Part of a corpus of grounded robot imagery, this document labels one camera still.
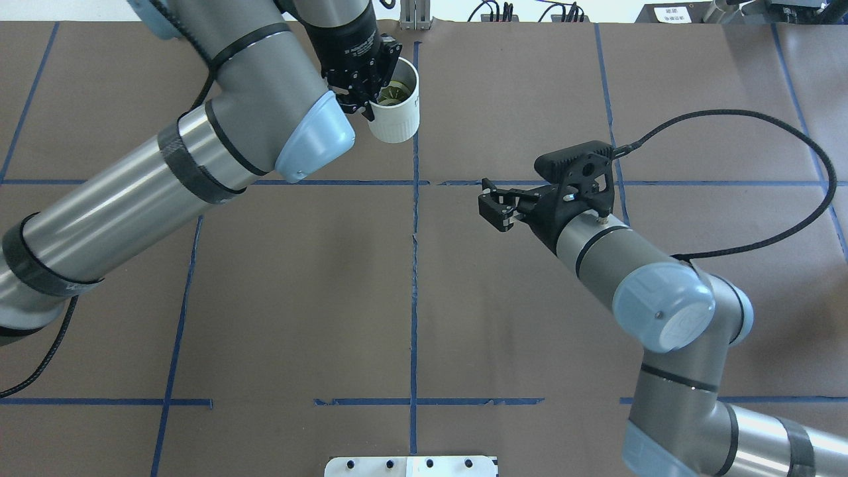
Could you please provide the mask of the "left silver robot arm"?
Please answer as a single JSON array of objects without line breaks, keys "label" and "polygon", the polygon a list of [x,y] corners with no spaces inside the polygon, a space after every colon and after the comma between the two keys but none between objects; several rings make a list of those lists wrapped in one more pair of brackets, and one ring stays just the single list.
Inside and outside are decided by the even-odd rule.
[{"label": "left silver robot arm", "polygon": [[380,132],[381,93],[418,93],[401,44],[370,1],[142,1],[161,37],[193,43],[220,94],[195,105],[114,166],[2,238],[2,344],[56,320],[69,299],[206,209],[270,172],[299,182],[354,145],[348,115]]}]

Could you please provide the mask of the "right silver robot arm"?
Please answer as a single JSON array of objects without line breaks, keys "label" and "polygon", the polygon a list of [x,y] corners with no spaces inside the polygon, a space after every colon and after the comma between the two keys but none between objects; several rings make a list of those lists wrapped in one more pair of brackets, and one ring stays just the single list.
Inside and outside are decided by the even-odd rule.
[{"label": "right silver robot arm", "polygon": [[638,476],[845,476],[846,438],[722,402],[727,353],[753,327],[737,286],[659,250],[572,186],[498,188],[482,180],[480,215],[502,232],[522,221],[644,347],[623,442]]}]

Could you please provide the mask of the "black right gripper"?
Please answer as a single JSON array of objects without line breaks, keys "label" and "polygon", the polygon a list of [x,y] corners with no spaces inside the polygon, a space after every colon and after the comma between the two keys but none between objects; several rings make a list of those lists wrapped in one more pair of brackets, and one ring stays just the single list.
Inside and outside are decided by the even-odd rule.
[{"label": "black right gripper", "polygon": [[517,209],[522,214],[520,221],[526,223],[553,254],[557,253],[557,242],[564,226],[584,212],[584,202],[581,200],[564,199],[574,193],[574,188],[570,186],[506,189],[497,187],[488,178],[482,178],[481,187],[478,212],[484,220],[505,233],[512,228],[512,217]]}]

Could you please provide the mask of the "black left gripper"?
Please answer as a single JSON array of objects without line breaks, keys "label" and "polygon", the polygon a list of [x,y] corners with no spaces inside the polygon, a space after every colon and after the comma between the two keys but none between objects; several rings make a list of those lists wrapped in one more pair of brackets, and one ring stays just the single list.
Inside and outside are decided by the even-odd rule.
[{"label": "black left gripper", "polygon": [[358,17],[347,25],[309,27],[309,39],[345,114],[360,113],[373,121],[377,103],[400,60],[402,44],[379,31],[375,17]]}]

